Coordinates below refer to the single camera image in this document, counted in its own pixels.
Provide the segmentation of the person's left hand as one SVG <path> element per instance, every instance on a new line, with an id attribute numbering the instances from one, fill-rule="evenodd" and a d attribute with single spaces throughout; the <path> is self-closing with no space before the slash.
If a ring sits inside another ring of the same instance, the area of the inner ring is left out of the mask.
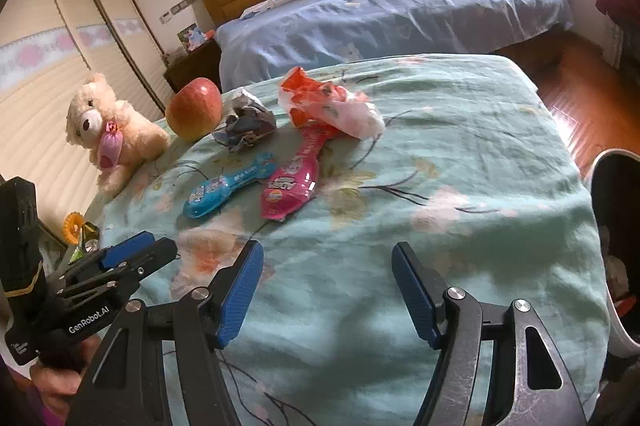
<path id="1" fill-rule="evenodd" d="M 30 379 L 37 388 L 43 405 L 62 425 L 70 410 L 70 400 L 78 391 L 100 342 L 98 335 L 92 335 L 75 346 L 76 357 L 82 361 L 80 371 L 51 368 L 41 361 L 37 361 L 29 369 Z"/>

